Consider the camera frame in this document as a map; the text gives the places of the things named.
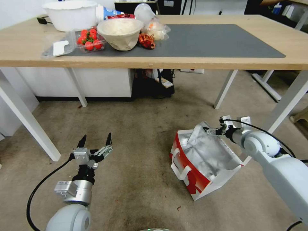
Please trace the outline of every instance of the cable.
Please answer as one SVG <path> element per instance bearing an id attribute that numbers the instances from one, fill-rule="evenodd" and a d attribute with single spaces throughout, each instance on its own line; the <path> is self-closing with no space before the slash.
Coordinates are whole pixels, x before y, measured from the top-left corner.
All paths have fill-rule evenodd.
<path id="1" fill-rule="evenodd" d="M 194 14 L 195 14 L 196 5 L 197 5 L 197 0 L 195 0 L 195 8 L 193 9 L 193 13 L 192 13 L 192 15 L 194 15 Z"/>
<path id="2" fill-rule="evenodd" d="M 187 0 L 185 0 L 185 2 L 184 2 L 184 6 L 183 6 L 183 10 L 182 10 L 182 15 L 184 14 L 184 11 L 185 11 L 185 8 L 186 8 L 186 3 L 187 3 Z"/>
<path id="3" fill-rule="evenodd" d="M 294 155 L 294 152 L 293 152 L 284 142 L 282 142 L 280 139 L 278 139 L 277 137 L 275 137 L 274 135 L 272 135 L 272 134 L 269 133 L 268 131 L 266 131 L 266 130 L 264 130 L 264 129 L 262 129 L 262 128 L 259 128 L 259 127 L 257 127 L 257 126 L 254 126 L 254 125 L 251 125 L 251 124 L 242 122 L 242 121 L 240 121 L 240 120 L 225 119 L 225 120 L 222 120 L 222 121 L 234 121 L 234 122 L 239 122 L 239 123 L 242 123 L 242 124 L 251 126 L 251 127 L 255 128 L 255 129 L 259 129 L 260 131 L 265 132 L 266 134 L 268 134 L 268 135 L 270 135 L 271 137 L 273 137 L 273 138 L 275 138 L 276 140 L 278 140 L 283 146 L 286 147 L 286 149 L 289 150 L 289 152 L 291 153 L 291 155 L 292 155 L 294 158 L 296 158 L 296 156 Z"/>
<path id="4" fill-rule="evenodd" d="M 301 222 L 302 222 L 302 221 L 297 221 L 297 222 L 291 224 L 291 225 L 289 226 L 289 228 L 287 229 L 287 231 L 290 231 L 294 226 L 297 226 L 297 225 L 300 224 Z"/>
<path id="5" fill-rule="evenodd" d="M 192 12 L 192 6 L 193 6 L 193 0 L 190 0 L 190 8 L 189 8 L 189 15 L 191 14 Z"/>
<path id="6" fill-rule="evenodd" d="M 29 199 L 28 199 L 28 203 L 27 203 L 27 220 L 28 220 L 28 223 L 29 225 L 31 226 L 31 228 L 34 230 L 34 231 L 40 231 L 35 225 L 34 223 L 32 222 L 31 220 L 31 216 L 30 216 L 30 206 L 31 206 L 31 202 L 32 202 L 32 199 L 33 199 L 33 196 L 34 194 L 36 193 L 36 191 L 38 190 L 38 188 L 41 186 L 41 184 L 44 183 L 45 180 L 47 180 L 52 174 L 54 174 L 56 171 L 60 170 L 61 168 L 63 168 L 68 162 L 70 162 L 72 159 L 74 159 L 74 155 L 71 154 L 70 157 L 68 158 L 68 160 L 62 164 L 60 167 L 58 167 L 57 169 L 55 169 L 54 171 L 52 171 L 51 173 L 49 173 L 47 176 L 45 176 L 45 178 L 43 180 L 41 180 L 38 185 L 34 188 L 33 192 L 31 193 Z"/>

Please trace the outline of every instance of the plastic container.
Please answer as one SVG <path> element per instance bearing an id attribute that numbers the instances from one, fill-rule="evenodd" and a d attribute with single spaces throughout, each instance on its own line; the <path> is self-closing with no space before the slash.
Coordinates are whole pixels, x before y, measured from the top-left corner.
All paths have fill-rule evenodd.
<path id="1" fill-rule="evenodd" d="M 102 21 L 97 32 L 116 50 L 127 51 L 138 42 L 143 22 L 137 19 L 119 18 Z"/>
<path id="2" fill-rule="evenodd" d="M 97 3 L 88 0 L 49 2 L 42 7 L 59 31 L 82 30 L 96 25 Z"/>
<path id="3" fill-rule="evenodd" d="M 63 53 L 54 53 L 54 44 L 61 41 L 67 41 L 68 44 L 64 46 Z M 57 57 L 71 53 L 77 47 L 75 31 L 66 33 L 50 34 L 45 37 L 43 58 Z"/>
<path id="4" fill-rule="evenodd" d="M 151 7 L 146 3 L 139 4 L 134 11 L 136 19 L 142 21 L 145 25 L 155 17 Z"/>
<path id="5" fill-rule="evenodd" d="M 89 52 L 93 52 L 93 51 L 100 51 L 100 50 L 103 50 L 105 48 L 106 39 L 103 36 L 99 35 L 99 34 L 97 34 L 97 40 L 99 40 L 99 41 L 96 42 L 93 45 L 93 49 L 92 50 L 88 50 L 85 45 L 77 43 L 77 41 L 80 38 L 80 36 L 81 36 L 80 34 L 77 35 L 77 37 L 76 37 L 76 44 L 77 44 L 77 48 L 80 49 L 82 52 L 89 53 Z"/>

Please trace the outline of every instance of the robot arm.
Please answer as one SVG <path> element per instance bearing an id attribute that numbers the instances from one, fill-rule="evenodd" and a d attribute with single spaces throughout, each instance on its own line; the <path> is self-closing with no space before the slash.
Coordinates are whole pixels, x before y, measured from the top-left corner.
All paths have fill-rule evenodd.
<path id="1" fill-rule="evenodd" d="M 86 135 L 79 141 L 74 149 L 73 156 L 76 159 L 79 170 L 71 181 L 58 181 L 54 191 L 63 197 L 63 201 L 69 205 L 59 209 L 49 220 L 46 231 L 88 231 L 91 223 L 89 207 L 92 198 L 92 186 L 94 185 L 94 171 L 98 163 L 113 150 L 111 133 L 109 133 L 106 145 L 101 149 L 90 150 L 84 148 Z"/>
<path id="2" fill-rule="evenodd" d="M 308 167 L 302 161 L 286 154 L 272 136 L 251 131 L 243 124 L 238 128 L 232 121 L 225 121 L 228 119 L 231 117 L 220 118 L 221 128 L 204 129 L 210 135 L 225 135 L 257 161 L 279 196 L 291 211 L 308 225 Z M 242 117 L 240 121 L 250 124 L 249 117 Z"/>

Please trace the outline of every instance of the red and white bag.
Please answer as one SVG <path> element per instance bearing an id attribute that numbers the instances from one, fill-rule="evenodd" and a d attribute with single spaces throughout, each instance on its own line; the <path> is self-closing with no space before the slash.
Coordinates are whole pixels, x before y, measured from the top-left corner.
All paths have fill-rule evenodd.
<path id="1" fill-rule="evenodd" d="M 177 131 L 170 152 L 171 168 L 194 201 L 222 187 L 251 159 L 241 161 L 222 139 L 207 135 L 205 126 L 202 122 L 194 130 Z"/>

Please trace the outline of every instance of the red snack package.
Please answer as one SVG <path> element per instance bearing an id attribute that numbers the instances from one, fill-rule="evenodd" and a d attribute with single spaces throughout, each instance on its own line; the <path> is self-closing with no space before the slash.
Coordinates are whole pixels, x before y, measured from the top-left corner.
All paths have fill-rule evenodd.
<path id="1" fill-rule="evenodd" d="M 107 16 L 108 19 L 111 18 L 135 18 L 135 15 L 133 14 L 118 14 L 118 15 L 113 15 L 113 16 Z"/>

